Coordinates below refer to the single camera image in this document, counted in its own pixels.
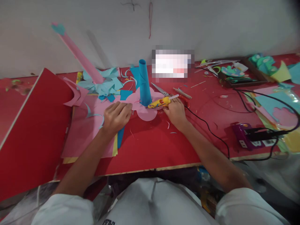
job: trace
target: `sleeve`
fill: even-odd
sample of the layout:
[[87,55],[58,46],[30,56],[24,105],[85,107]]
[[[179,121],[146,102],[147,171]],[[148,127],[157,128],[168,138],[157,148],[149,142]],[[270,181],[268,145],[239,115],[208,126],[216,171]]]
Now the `sleeve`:
[[55,194],[39,209],[31,225],[94,224],[93,203],[75,195]]
[[238,188],[227,193],[216,208],[220,225],[289,224],[254,190]]

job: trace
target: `hand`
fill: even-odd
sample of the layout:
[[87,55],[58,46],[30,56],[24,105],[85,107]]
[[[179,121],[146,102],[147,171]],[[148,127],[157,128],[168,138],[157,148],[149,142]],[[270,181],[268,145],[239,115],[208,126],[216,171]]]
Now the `hand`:
[[184,128],[189,124],[185,112],[184,105],[178,98],[171,99],[171,103],[169,103],[168,108],[164,107],[163,110],[169,117],[171,123],[181,132],[183,132]]
[[116,134],[129,121],[131,116],[132,104],[116,102],[104,111],[103,129],[112,134]]

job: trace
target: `wooden stick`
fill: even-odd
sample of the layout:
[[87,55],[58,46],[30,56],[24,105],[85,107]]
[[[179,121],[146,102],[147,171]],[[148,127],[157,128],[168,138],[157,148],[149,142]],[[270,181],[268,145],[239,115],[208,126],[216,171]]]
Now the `wooden stick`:
[[175,91],[177,91],[178,93],[180,93],[180,94],[182,94],[183,96],[185,96],[185,97],[187,97],[187,98],[189,98],[189,99],[192,99],[192,97],[191,96],[189,96],[188,94],[186,94],[186,93],[184,93],[184,92],[182,92],[182,91],[180,91],[180,90],[178,90],[178,89],[176,89],[176,88],[173,88]]

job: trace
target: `black cable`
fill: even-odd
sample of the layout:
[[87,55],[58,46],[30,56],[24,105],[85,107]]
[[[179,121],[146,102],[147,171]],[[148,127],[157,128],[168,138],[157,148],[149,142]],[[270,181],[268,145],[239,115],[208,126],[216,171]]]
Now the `black cable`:
[[228,152],[228,159],[230,160],[229,146],[226,144],[226,142],[223,141],[221,138],[219,138],[217,135],[215,135],[215,134],[210,130],[208,123],[207,123],[204,119],[201,119],[199,116],[197,116],[195,113],[193,113],[188,107],[186,107],[186,106],[184,106],[184,107],[187,108],[187,109],[188,109],[194,116],[196,116],[198,119],[200,119],[200,120],[202,120],[203,122],[205,122],[206,125],[207,125],[208,130],[210,131],[210,133],[211,133],[213,136],[215,136],[216,138],[218,138],[219,140],[221,140],[221,141],[226,145],[226,147],[227,147],[227,152]]
[[[241,100],[242,100],[242,103],[243,103],[243,105],[244,105],[244,107],[245,107],[245,109],[248,111],[248,112],[250,112],[250,113],[253,113],[253,112],[255,112],[256,111],[256,108],[253,110],[253,111],[250,111],[248,108],[247,108],[247,106],[246,106],[246,104],[245,104],[245,102],[244,102],[244,100],[243,100],[243,98],[242,98],[242,96],[241,96],[241,94],[240,94],[240,92],[239,91],[237,91],[237,93],[238,93],[238,95],[240,96],[240,98],[241,98]],[[253,102],[254,102],[254,105],[256,105],[256,103],[255,103],[255,101],[249,96],[249,95],[247,95]]]
[[[276,141],[275,141],[275,143],[274,143],[274,144],[272,145],[272,147],[271,147],[270,155],[269,155],[267,158],[263,158],[263,159],[246,159],[246,160],[244,160],[244,161],[264,161],[264,160],[268,160],[268,159],[272,158],[272,153],[273,153],[274,147],[277,145],[277,143],[278,143],[278,141],[279,141],[279,136],[282,135],[282,134],[287,134],[287,133],[289,133],[289,132],[292,132],[292,131],[296,130],[296,129],[300,126],[300,115],[299,115],[299,113],[298,113],[292,106],[290,106],[289,104],[285,103],[284,101],[281,101],[281,100],[278,99],[278,98],[275,98],[275,97],[272,97],[272,96],[269,96],[269,95],[265,95],[265,94],[262,94],[262,93],[254,92],[254,91],[249,91],[249,90],[240,90],[240,89],[235,89],[235,88],[234,88],[234,90],[235,90],[238,94],[239,94],[239,92],[241,92],[241,93],[247,95],[247,94],[244,93],[244,92],[251,92],[251,93],[254,93],[254,94],[263,95],[263,96],[272,98],[272,99],[274,99],[274,100],[277,100],[277,101],[283,103],[284,105],[286,105],[287,107],[289,107],[289,108],[295,113],[295,115],[297,116],[298,121],[297,121],[296,126],[295,126],[293,129],[286,130],[286,131],[274,131],[274,130],[272,130],[272,129],[269,129],[269,128],[264,127],[263,129],[271,130],[271,131],[276,135]],[[245,106],[245,103],[244,103],[244,101],[243,101],[243,99],[242,99],[242,97],[241,97],[240,94],[239,94],[239,96],[240,96],[240,98],[241,98],[241,100],[242,100],[242,102],[243,102],[243,104],[244,104],[244,106]]]

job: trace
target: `white wall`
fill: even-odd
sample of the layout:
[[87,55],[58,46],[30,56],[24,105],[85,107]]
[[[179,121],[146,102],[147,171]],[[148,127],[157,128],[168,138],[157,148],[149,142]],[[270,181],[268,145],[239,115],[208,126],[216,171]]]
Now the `white wall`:
[[80,71],[81,66],[51,29],[68,35],[99,68],[151,63],[155,45],[195,49],[195,59],[281,54],[300,46],[299,20],[290,0],[150,0],[133,11],[130,0],[1,0],[0,78]]

